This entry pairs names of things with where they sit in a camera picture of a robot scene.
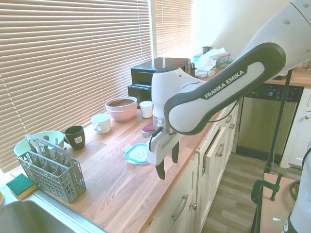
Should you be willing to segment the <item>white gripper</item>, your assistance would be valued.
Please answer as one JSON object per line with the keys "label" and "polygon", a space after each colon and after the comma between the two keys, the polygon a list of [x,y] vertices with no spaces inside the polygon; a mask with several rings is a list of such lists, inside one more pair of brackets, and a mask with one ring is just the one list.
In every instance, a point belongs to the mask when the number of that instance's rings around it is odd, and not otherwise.
{"label": "white gripper", "polygon": [[169,135],[160,132],[148,141],[147,162],[156,165],[157,174],[162,180],[165,180],[164,159],[170,152],[172,152],[172,162],[178,163],[180,139],[181,134],[179,133]]}

